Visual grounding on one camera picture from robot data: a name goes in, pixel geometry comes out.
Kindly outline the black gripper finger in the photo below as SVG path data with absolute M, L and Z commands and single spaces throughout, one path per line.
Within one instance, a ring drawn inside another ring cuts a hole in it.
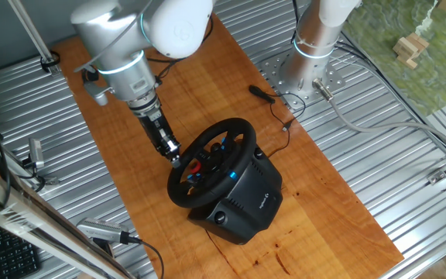
M 180 144 L 171 135 L 166 136 L 168 145 L 168 153 L 166 157 L 169 159 L 173 167 L 180 166 Z
M 160 140 L 157 146 L 157 151 L 165 157 L 173 167 L 177 166 L 177 142 L 169 139 Z

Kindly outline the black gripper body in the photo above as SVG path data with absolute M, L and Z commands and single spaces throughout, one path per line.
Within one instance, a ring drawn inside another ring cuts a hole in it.
M 154 109 L 139 117 L 146 135 L 153 145 L 167 145 L 173 139 L 173 132 L 162 109 Z

